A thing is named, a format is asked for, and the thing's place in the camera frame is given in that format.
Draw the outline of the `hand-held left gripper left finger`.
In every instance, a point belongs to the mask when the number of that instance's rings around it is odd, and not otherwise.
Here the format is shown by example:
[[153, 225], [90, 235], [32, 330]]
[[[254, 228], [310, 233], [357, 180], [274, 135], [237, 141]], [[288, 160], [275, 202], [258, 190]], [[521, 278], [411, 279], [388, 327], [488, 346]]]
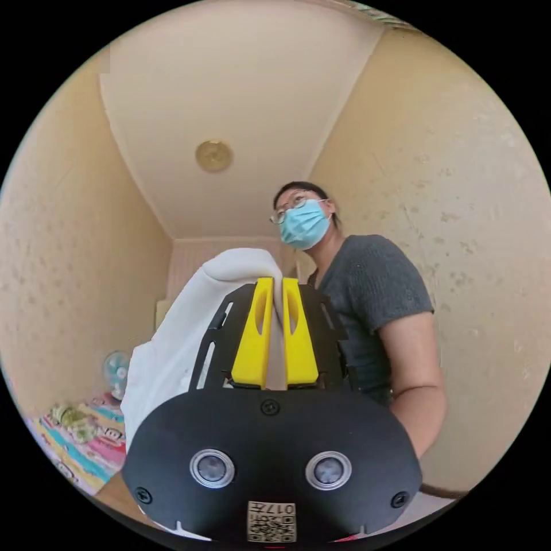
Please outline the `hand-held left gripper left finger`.
[[259, 278], [252, 288], [250, 306], [231, 370], [234, 388], [266, 388], [269, 365], [274, 280]]

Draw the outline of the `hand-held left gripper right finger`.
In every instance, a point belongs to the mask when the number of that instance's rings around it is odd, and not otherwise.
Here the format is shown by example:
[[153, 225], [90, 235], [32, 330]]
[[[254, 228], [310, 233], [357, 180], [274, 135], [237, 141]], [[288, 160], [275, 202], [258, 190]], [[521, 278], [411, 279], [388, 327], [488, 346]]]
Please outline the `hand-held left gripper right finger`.
[[315, 386], [319, 377], [298, 280], [282, 280], [284, 365], [286, 387]]

